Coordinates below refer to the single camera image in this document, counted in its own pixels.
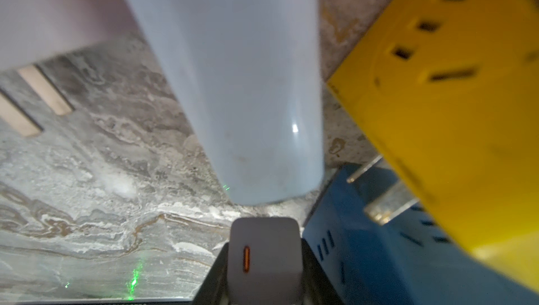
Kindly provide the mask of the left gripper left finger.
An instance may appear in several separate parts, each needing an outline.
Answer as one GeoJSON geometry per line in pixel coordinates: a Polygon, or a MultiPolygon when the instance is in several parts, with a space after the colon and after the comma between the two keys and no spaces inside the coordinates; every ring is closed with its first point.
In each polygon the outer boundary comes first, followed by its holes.
{"type": "Polygon", "coordinates": [[[227,289],[228,250],[229,243],[226,243],[192,300],[192,305],[228,305],[230,303],[227,289]]]}

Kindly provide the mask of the light blue adapter plug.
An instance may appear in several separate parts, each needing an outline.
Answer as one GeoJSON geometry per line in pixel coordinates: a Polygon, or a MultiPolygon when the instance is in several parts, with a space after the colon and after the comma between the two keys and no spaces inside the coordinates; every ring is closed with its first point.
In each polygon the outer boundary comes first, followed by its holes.
{"type": "Polygon", "coordinates": [[[324,176],[318,0],[126,0],[233,203],[324,176]]]}

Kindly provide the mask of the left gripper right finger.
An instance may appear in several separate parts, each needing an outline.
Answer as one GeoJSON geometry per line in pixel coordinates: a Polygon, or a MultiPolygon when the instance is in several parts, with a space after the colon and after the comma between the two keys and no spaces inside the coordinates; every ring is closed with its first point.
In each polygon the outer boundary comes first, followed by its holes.
{"type": "Polygon", "coordinates": [[[303,304],[343,305],[331,281],[324,272],[305,239],[301,240],[303,256],[303,304]]]}

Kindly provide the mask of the white 66W charger plug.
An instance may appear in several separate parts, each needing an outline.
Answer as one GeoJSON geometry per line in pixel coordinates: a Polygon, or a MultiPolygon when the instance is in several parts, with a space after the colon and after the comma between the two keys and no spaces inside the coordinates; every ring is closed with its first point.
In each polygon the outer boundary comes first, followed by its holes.
{"type": "Polygon", "coordinates": [[[1,70],[15,70],[64,116],[72,106],[37,63],[135,29],[125,0],[1,0],[1,70]]]}

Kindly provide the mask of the yellow cube socket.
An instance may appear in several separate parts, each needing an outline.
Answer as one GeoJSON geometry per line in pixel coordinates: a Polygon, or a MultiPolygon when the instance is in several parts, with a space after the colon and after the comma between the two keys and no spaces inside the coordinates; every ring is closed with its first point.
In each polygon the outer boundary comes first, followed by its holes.
{"type": "Polygon", "coordinates": [[[538,289],[538,0],[392,0],[328,87],[454,243],[538,289]]]}

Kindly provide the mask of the blue cube socket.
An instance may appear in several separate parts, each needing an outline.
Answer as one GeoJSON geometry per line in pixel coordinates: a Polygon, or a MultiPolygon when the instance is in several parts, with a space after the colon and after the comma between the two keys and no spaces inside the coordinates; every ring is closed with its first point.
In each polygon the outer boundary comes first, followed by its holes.
{"type": "Polygon", "coordinates": [[[303,238],[345,304],[537,304],[538,295],[467,256],[416,203],[380,226],[364,207],[397,181],[373,167],[332,177],[303,238]]]}

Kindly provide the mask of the small white charger plug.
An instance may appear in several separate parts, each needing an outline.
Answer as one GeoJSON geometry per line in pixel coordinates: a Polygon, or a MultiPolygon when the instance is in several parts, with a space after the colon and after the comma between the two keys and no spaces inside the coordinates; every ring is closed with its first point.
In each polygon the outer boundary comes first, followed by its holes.
{"type": "Polygon", "coordinates": [[[245,217],[230,229],[227,291],[232,304],[301,304],[300,229],[289,217],[245,217]]]}

